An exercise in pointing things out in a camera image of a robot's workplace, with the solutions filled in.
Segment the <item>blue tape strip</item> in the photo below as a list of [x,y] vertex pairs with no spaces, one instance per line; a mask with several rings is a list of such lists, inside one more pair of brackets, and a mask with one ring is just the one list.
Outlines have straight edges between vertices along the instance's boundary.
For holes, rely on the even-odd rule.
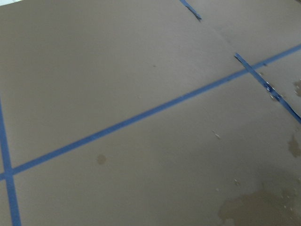
[[6,189],[8,193],[8,202],[9,202],[12,225],[21,226],[15,183],[12,174],[13,169],[11,167],[11,162],[10,162],[8,142],[7,142],[6,132],[5,132],[5,125],[4,125],[1,103],[0,103],[0,145],[1,145],[4,177],[6,179]]
[[[253,68],[260,68],[260,67],[266,65],[267,63],[271,63],[271,62],[274,62],[276,60],[279,60],[279,59],[281,59],[281,58],[283,58],[283,57],[285,57],[285,56],[287,56],[289,54],[292,54],[292,53],[294,53],[294,52],[296,52],[296,51],[298,51],[300,49],[301,49],[301,45],[295,46],[295,47],[293,47],[293,48],[291,48],[289,50],[286,50],[286,51],[284,51],[282,53],[279,53],[279,54],[277,54],[275,56],[272,56],[272,57],[270,57],[270,58],[268,58],[266,60],[263,60],[263,61],[261,61],[259,63],[256,63],[252,67]],[[36,158],[36,159],[31,160],[31,161],[29,161],[27,163],[24,163],[24,164],[22,164],[22,165],[20,165],[20,166],[18,166],[16,168],[14,168],[13,169],[13,174],[15,175],[17,173],[23,172],[23,171],[25,171],[27,169],[30,169],[30,168],[32,168],[34,166],[37,166],[37,165],[39,165],[41,163],[44,163],[44,162],[46,162],[46,161],[48,161],[50,159],[53,159],[53,158],[55,158],[55,157],[57,157],[57,156],[59,156],[61,154],[64,154],[64,153],[69,152],[69,151],[71,151],[71,150],[73,150],[75,148],[78,148],[78,147],[80,147],[82,145],[85,145],[85,144],[87,144],[89,142],[92,142],[92,141],[94,141],[96,139],[104,137],[104,136],[106,136],[106,135],[108,135],[108,134],[110,134],[110,133],[112,133],[112,132],[114,132],[116,130],[119,130],[119,129],[125,127],[125,126],[133,124],[134,122],[137,122],[139,120],[147,118],[147,117],[149,117],[149,116],[151,116],[151,115],[153,115],[155,113],[163,111],[163,110],[165,110],[165,109],[167,109],[167,108],[169,108],[171,106],[174,106],[174,105],[176,105],[176,104],[178,104],[178,103],[180,103],[182,101],[185,101],[185,100],[187,100],[189,98],[192,98],[192,97],[194,97],[196,95],[199,95],[199,94],[204,93],[204,92],[206,92],[208,90],[216,88],[216,87],[218,87],[218,86],[220,86],[220,85],[222,85],[222,84],[224,84],[224,83],[226,83],[228,81],[236,79],[236,78],[238,78],[238,77],[246,74],[247,72],[248,71],[246,69],[244,69],[244,70],[241,70],[239,72],[233,73],[233,74],[231,74],[231,75],[229,75],[229,76],[227,76],[227,77],[225,77],[223,79],[220,79],[220,80],[218,80],[216,82],[213,82],[213,83],[211,83],[209,85],[201,87],[201,88],[199,88],[197,90],[194,90],[194,91],[192,91],[190,93],[187,93],[187,94],[185,94],[185,95],[183,95],[181,97],[173,99],[173,100],[171,100],[171,101],[169,101],[169,102],[167,102],[165,104],[162,104],[162,105],[160,105],[158,107],[155,107],[155,108],[153,108],[151,110],[148,110],[148,111],[146,111],[144,113],[141,113],[141,114],[139,114],[137,116],[134,116],[133,118],[130,118],[128,120],[120,122],[120,123],[118,123],[118,124],[116,124],[114,126],[106,128],[104,130],[101,130],[101,131],[99,131],[99,132],[97,132],[95,134],[92,134],[92,135],[90,135],[90,136],[88,136],[86,138],[83,138],[83,139],[81,139],[79,141],[71,143],[71,144],[69,144],[69,145],[67,145],[65,147],[59,148],[59,149],[57,149],[55,151],[52,151],[52,152],[50,152],[50,153],[48,153],[46,155],[43,155],[43,156],[41,156],[39,158]]]
[[288,56],[290,54],[293,54],[293,53],[295,53],[295,52],[297,52],[299,50],[301,50],[301,44],[297,45],[295,47],[292,47],[292,48],[290,48],[290,49],[288,49],[288,50],[286,50],[286,51],[284,51],[282,53],[279,53],[279,54],[277,54],[275,56],[272,56],[272,57],[270,57],[270,58],[268,58],[266,60],[263,60],[263,61],[255,64],[255,65],[253,65],[252,68],[258,69],[258,68],[260,68],[262,66],[266,66],[266,65],[268,65],[270,63],[273,63],[274,61],[277,61],[277,60],[279,60],[281,58],[284,58],[284,57],[286,57],[286,56]]
[[197,11],[195,11],[194,8],[193,8],[191,5],[189,5],[189,4],[187,3],[187,1],[185,1],[185,0],[180,0],[180,2],[181,2],[184,6],[186,6],[186,7],[191,11],[191,13],[194,14],[194,16],[195,16],[198,20],[201,20],[201,19],[202,19],[201,16],[200,16],[200,14],[198,14]]
[[251,73],[255,79],[264,87],[270,94],[279,101],[282,106],[301,124],[301,117],[291,108],[291,106],[282,98],[280,94],[276,92],[276,90],[270,86],[268,82],[266,82],[248,63],[244,60],[241,55],[238,53],[235,54],[235,57],[241,64]]

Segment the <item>dark stain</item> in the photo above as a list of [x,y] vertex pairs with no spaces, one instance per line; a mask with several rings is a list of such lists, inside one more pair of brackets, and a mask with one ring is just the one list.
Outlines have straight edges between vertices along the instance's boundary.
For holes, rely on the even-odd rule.
[[222,225],[229,220],[234,226],[301,226],[293,209],[295,195],[282,190],[278,197],[264,189],[225,201],[218,213]]
[[301,79],[293,83],[295,86],[295,93],[297,96],[301,97]]
[[288,143],[288,150],[292,153],[292,155],[295,158],[301,155],[301,148],[299,147],[299,144],[294,135],[292,135],[292,139],[287,143]]
[[97,163],[98,163],[99,165],[103,165],[106,161],[107,161],[107,158],[106,158],[103,154],[100,154],[100,155],[97,157]]

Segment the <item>wet spot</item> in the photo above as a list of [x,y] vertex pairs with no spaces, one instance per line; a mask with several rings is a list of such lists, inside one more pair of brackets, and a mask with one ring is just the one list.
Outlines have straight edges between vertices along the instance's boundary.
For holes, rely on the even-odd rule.
[[293,83],[295,86],[295,93],[297,96],[301,97],[301,79]]
[[301,226],[301,218],[294,211],[293,195],[282,191],[282,197],[262,189],[225,201],[218,215],[223,226],[229,220],[234,226]]
[[98,163],[99,165],[103,165],[106,161],[107,161],[107,158],[106,158],[103,154],[100,154],[100,155],[97,157],[97,163]]
[[288,150],[290,151],[290,153],[293,154],[295,158],[301,155],[301,148],[294,135],[292,135],[292,139],[287,143],[288,143]]

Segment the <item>torn tape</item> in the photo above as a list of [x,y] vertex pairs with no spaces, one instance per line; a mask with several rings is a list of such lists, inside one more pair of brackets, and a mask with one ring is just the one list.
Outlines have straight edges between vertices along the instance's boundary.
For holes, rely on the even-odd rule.
[[181,2],[184,6],[186,6],[186,7],[191,11],[191,13],[193,13],[193,15],[194,15],[198,20],[201,20],[201,19],[202,19],[201,16],[200,16],[200,14],[198,14],[197,11],[195,11],[194,8],[193,8],[191,5],[189,5],[189,4],[187,3],[187,1],[185,1],[185,0],[180,0],[180,2]]
[[271,85],[265,81],[238,53],[235,54],[235,58],[241,62],[246,70],[251,73],[254,78],[277,100],[281,105],[301,124],[301,117],[293,110],[293,108],[282,98]]

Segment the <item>floor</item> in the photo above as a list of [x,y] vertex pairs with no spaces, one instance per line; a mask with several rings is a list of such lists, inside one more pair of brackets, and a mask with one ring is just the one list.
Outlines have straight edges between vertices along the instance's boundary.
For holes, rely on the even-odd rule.
[[297,0],[0,6],[0,226],[301,226],[300,21]]

